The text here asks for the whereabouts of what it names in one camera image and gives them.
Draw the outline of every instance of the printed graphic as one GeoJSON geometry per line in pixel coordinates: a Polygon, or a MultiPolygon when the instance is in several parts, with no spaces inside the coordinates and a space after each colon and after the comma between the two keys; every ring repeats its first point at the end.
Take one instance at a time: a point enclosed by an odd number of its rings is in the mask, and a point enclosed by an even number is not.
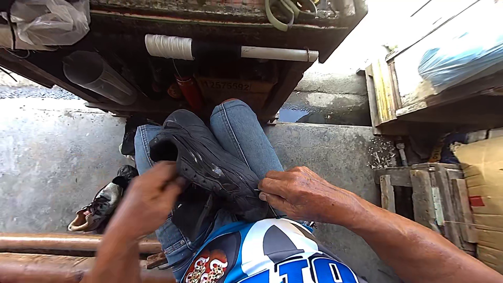
{"type": "Polygon", "coordinates": [[[203,250],[189,267],[185,283],[216,283],[227,269],[227,257],[221,250],[203,250]]]}

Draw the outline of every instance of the cardboard box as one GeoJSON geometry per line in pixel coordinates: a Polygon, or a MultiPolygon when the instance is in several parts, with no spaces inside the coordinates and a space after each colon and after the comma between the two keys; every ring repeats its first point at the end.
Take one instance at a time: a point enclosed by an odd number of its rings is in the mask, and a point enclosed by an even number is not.
{"type": "Polygon", "coordinates": [[[503,137],[456,150],[478,235],[478,258],[503,274],[503,137]]]}
{"type": "Polygon", "coordinates": [[[229,98],[238,98],[248,104],[255,112],[262,109],[277,81],[276,78],[270,82],[264,82],[217,79],[198,75],[195,75],[195,78],[206,101],[217,105],[229,98]]]}

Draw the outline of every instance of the gray sneaker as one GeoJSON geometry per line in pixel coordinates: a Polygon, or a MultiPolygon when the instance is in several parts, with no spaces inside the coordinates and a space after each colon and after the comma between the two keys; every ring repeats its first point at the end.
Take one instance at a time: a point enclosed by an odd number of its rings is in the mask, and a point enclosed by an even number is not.
{"type": "Polygon", "coordinates": [[[96,230],[103,221],[108,220],[119,205],[125,189],[138,171],[129,165],[119,168],[118,176],[98,191],[93,201],[77,211],[77,216],[68,225],[72,232],[96,230]]]}

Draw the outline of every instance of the plastic bag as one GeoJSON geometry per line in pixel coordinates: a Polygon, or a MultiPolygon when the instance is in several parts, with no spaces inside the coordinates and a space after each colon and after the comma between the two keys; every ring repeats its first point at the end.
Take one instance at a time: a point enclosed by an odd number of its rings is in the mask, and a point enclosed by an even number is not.
{"type": "Polygon", "coordinates": [[[89,31],[89,0],[16,0],[12,22],[19,38],[36,45],[72,45],[89,31]]]}
{"type": "Polygon", "coordinates": [[[503,29],[497,28],[503,25],[501,18],[466,25],[455,27],[457,36],[429,49],[421,59],[419,75],[437,92],[503,62],[503,29]]]}

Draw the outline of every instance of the blue jeans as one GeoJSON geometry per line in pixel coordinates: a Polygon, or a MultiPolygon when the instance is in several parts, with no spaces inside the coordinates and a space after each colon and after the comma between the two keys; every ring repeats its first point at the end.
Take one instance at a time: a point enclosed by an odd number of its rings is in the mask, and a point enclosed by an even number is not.
{"type": "MultiPolygon", "coordinates": [[[[232,100],[216,106],[210,117],[210,127],[220,145],[245,162],[259,179],[263,179],[270,170],[283,171],[257,116],[246,103],[241,100],[232,100]]],[[[154,164],[150,159],[148,143],[160,130],[160,126],[152,125],[142,125],[136,130],[134,138],[135,160],[140,175],[154,164]]],[[[192,257],[195,256],[211,232],[235,221],[234,215],[221,209],[217,213],[214,225],[211,223],[203,224],[199,236],[194,242],[184,237],[170,218],[155,231],[168,264],[173,264],[173,272],[177,281],[182,279],[185,271],[189,268],[192,257]]]]}

